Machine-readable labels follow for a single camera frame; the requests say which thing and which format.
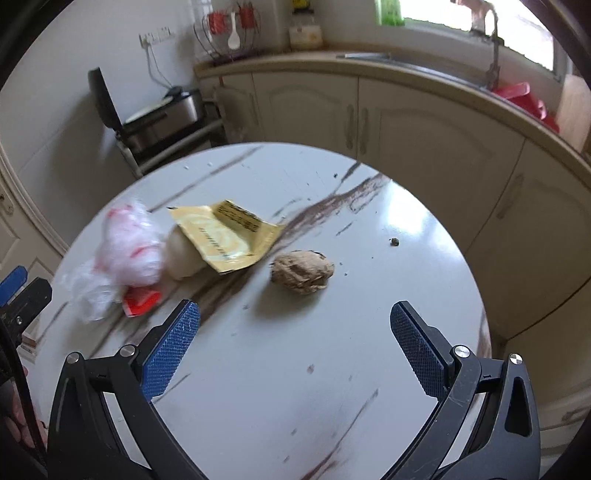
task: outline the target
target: wall socket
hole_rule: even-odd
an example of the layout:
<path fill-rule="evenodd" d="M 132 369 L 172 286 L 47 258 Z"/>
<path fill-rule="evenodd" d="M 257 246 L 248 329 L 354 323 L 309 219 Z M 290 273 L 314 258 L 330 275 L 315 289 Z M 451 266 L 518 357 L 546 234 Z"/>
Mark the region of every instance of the wall socket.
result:
<path fill-rule="evenodd" d="M 174 31 L 170 30 L 170 27 L 161 27 L 157 30 L 148 33 L 139 34 L 139 43 L 142 48 L 148 48 L 150 45 L 156 45 L 163 41 L 174 38 Z"/>

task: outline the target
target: white spoon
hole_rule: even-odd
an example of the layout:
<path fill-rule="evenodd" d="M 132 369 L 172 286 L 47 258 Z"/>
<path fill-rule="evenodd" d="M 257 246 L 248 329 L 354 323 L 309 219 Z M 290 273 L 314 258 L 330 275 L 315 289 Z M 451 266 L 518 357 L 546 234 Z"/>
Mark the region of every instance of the white spoon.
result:
<path fill-rule="evenodd" d="M 232 33 L 228 38 L 228 48 L 230 50 L 238 50 L 240 48 L 240 37 L 236 31 L 236 12 L 230 13 L 232 17 Z"/>

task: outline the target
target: window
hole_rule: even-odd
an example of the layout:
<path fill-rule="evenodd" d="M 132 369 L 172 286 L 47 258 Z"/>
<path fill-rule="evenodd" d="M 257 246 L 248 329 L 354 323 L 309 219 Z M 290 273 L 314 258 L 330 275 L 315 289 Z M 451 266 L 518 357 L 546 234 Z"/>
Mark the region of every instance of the window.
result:
<path fill-rule="evenodd" d="M 499 17 L 499 36 L 505 47 L 526 58 L 554 70 L 554 38 L 520 0 L 488 0 L 495 6 Z M 468 7 L 456 5 L 450 0 L 400 0 L 402 16 L 442 24 L 458 30 L 469 31 L 472 12 Z M 492 13 L 486 16 L 486 33 L 492 34 Z"/>

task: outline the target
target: blue textured pad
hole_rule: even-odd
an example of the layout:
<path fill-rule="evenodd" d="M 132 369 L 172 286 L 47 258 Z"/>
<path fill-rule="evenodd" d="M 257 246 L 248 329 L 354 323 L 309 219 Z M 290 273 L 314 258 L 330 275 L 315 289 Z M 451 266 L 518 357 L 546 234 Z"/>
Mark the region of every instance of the blue textured pad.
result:
<path fill-rule="evenodd" d="M 392 308 L 390 324 L 425 393 L 443 401 L 447 395 L 445 370 L 434 349 L 399 304 Z"/>
<path fill-rule="evenodd" d="M 187 348 L 195 338 L 201 315 L 196 303 L 189 302 L 175 319 L 165 337 L 144 363 L 142 392 L 146 400 L 162 395 L 168 387 Z"/>
<path fill-rule="evenodd" d="M 2 280 L 2 283 L 0 283 L 0 307 L 4 307 L 8 303 L 8 300 L 18 292 L 18 289 L 27 283 L 27 277 L 27 269 L 25 267 L 17 267 Z"/>

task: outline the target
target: yellow packet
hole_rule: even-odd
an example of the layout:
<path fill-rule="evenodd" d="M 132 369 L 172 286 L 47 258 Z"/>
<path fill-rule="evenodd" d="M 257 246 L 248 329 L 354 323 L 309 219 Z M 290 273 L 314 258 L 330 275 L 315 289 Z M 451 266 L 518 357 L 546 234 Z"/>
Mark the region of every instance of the yellow packet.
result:
<path fill-rule="evenodd" d="M 250 267 L 271 248 L 283 226 L 263 222 L 230 200 L 170 213 L 203 259 L 220 273 Z"/>

